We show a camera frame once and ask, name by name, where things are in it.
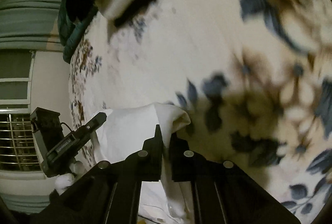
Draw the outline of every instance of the floral bedsheet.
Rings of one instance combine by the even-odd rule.
[[[73,124],[179,105],[192,150],[311,223],[332,193],[331,29],[330,0],[156,0],[116,32],[98,13],[71,61]]]

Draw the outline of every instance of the window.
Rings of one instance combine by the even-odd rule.
[[[0,51],[0,170],[40,171],[30,124],[34,55]]]

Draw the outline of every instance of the floral pattern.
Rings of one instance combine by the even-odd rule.
[[[231,0],[227,16],[218,1],[157,0],[110,39],[98,14],[71,62],[74,125],[106,108],[178,105],[192,150],[234,161],[309,224],[332,193],[332,4]],[[84,155],[92,166],[91,143]]]

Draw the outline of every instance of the metal screw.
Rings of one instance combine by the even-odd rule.
[[[147,151],[145,151],[145,150],[141,150],[141,151],[139,151],[137,154],[138,154],[139,157],[144,158],[144,157],[146,157],[149,153],[148,153]]]
[[[109,162],[106,161],[106,160],[103,160],[103,161],[100,161],[98,163],[98,168],[99,169],[106,169],[108,167],[108,165],[109,165]]]
[[[224,161],[223,165],[224,165],[224,167],[227,168],[227,169],[231,169],[231,168],[234,167],[233,162],[232,162],[232,161],[229,161],[229,160]]]
[[[185,157],[187,158],[191,158],[194,156],[194,152],[193,151],[190,151],[190,150],[187,150],[183,153],[185,155]]]

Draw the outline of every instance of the black wire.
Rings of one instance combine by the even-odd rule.
[[[72,132],[71,128],[69,127],[69,125],[67,125],[65,122],[61,122],[60,124],[65,125],[67,128],[69,128],[70,132]]]
[[[147,217],[143,217],[143,216],[141,216],[141,215],[138,215],[138,216],[141,217],[141,218],[144,218],[144,219],[146,219],[146,220],[149,220],[149,221],[151,221],[151,222],[153,222],[153,223],[161,224],[161,223],[159,223],[159,222],[155,222],[155,221],[153,221],[152,219],[149,219],[149,218],[147,218]]]

